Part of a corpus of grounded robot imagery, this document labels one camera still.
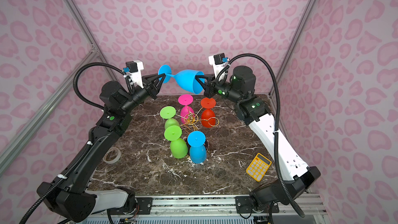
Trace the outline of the blue wine glass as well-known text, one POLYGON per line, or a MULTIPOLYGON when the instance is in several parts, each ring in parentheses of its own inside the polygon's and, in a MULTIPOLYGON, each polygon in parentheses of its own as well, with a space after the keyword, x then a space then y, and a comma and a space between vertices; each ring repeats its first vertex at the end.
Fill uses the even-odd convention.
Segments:
POLYGON ((205 134, 201 131, 193 131, 188 135, 187 141, 190 145, 189 153, 192 162, 203 163, 206 160, 205 134))
POLYGON ((175 79, 178 86, 185 91, 191 92, 193 94, 200 94, 203 91, 203 87, 196 79, 196 76, 204 75, 204 73, 201 71, 186 69, 173 75, 171 67, 165 64, 159 68, 158 74, 166 75, 164 83, 167 83, 171 78, 175 79))

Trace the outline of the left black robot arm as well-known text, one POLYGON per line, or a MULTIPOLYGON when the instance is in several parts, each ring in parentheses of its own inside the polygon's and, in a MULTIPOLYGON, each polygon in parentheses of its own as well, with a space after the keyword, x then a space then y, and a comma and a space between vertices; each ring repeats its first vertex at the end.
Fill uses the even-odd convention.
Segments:
POLYGON ((102 87, 100 99, 105 103, 102 117, 89 130, 88 140, 72 162, 52 182, 43 182, 38 187, 39 199, 23 216, 22 224, 41 203, 76 223, 92 213, 117 209, 129 214, 136 210, 135 193, 126 187, 105 191, 88 191, 87 188, 97 166, 129 127, 131 111, 146 98, 155 99, 165 78, 165 74, 145 76, 143 86, 136 86, 133 93, 125 91, 117 81, 107 82, 102 87))

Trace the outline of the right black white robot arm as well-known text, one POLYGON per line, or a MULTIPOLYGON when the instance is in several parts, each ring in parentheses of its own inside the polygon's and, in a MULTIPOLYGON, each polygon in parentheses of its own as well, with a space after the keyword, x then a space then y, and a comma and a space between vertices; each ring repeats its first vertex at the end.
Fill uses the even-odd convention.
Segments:
POLYGON ((268 105, 255 95, 256 76, 247 66, 234 68, 230 80, 226 75, 195 75, 194 81, 205 96, 219 95, 234 103, 239 120, 254 132, 271 155, 277 178, 250 192, 252 209, 256 212, 272 208, 276 203, 290 205, 300 217, 304 211, 295 199, 303 194, 321 175, 317 167, 310 167, 293 149, 279 129, 279 118, 268 105))

